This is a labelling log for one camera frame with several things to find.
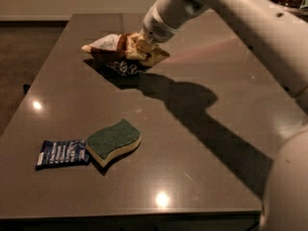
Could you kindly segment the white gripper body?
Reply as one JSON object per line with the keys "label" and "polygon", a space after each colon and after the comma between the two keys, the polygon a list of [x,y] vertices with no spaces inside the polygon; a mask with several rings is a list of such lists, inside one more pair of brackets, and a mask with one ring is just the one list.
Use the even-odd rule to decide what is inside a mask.
{"label": "white gripper body", "polygon": [[146,13],[142,22],[142,33],[148,42],[164,43],[179,30],[179,16],[174,7],[154,4]]}

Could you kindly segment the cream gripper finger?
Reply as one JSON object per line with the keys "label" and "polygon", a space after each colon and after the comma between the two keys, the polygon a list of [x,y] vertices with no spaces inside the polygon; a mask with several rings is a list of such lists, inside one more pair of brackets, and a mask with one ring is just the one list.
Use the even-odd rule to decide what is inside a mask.
{"label": "cream gripper finger", "polygon": [[155,47],[154,51],[157,54],[162,55],[162,56],[167,57],[167,58],[170,56],[170,54],[167,51],[165,51],[164,49],[162,49],[159,46]]}
{"label": "cream gripper finger", "polygon": [[136,48],[141,53],[150,53],[155,46],[149,42],[147,42],[144,38],[138,38],[136,41]]}

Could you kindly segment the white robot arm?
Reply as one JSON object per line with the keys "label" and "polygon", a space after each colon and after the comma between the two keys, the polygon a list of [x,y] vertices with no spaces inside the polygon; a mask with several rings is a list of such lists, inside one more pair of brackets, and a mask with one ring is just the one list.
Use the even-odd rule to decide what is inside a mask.
{"label": "white robot arm", "polygon": [[[143,19],[141,34],[154,45],[214,10],[305,109],[308,88],[308,25],[269,0],[157,0]],[[279,149],[266,185],[260,231],[308,230],[308,127]]]}

